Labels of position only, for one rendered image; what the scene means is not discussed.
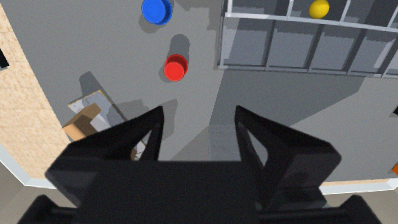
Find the red plug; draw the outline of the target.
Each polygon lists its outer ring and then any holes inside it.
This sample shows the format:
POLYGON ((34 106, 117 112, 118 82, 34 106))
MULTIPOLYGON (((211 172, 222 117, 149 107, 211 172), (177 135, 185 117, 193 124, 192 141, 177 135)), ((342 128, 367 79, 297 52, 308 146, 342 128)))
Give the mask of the red plug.
POLYGON ((171 55, 167 58, 164 67, 164 74, 171 81, 179 81, 188 70, 187 60, 179 54, 171 55), (167 64, 166 64, 167 63, 167 64))

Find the yellow ball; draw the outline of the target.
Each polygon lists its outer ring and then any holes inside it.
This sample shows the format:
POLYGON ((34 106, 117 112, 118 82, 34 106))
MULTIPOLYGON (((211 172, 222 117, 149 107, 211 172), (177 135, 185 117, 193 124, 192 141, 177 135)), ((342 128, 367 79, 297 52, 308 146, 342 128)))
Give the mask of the yellow ball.
POLYGON ((329 3, 326 0, 316 0, 309 7, 309 15, 313 19, 323 18, 329 11, 329 3))

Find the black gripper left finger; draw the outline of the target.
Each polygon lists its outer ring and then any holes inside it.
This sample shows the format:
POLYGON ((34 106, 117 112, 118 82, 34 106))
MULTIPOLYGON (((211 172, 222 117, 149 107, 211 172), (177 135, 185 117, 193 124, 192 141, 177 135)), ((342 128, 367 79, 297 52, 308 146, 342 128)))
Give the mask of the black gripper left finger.
POLYGON ((151 131, 139 160, 158 161, 163 127, 163 107, 158 106, 136 118, 69 143, 59 156, 131 160, 132 149, 151 131))

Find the blue plug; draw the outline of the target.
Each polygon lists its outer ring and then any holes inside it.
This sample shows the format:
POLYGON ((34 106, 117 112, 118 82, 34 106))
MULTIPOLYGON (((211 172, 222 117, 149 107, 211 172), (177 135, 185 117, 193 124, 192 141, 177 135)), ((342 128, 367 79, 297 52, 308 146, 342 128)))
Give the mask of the blue plug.
POLYGON ((169 0, 144 0, 142 14, 148 22, 163 25, 171 19, 172 6, 169 0))

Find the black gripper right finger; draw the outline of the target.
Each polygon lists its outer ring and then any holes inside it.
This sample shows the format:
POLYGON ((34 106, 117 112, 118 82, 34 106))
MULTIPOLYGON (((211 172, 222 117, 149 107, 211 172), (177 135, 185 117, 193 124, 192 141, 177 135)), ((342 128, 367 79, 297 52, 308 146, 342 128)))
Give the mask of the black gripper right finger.
POLYGON ((261 212, 279 190, 319 188, 342 160, 331 143, 259 116, 240 105, 236 106, 234 122, 240 158, 252 169, 261 212), (267 150, 265 166, 248 131, 267 150))

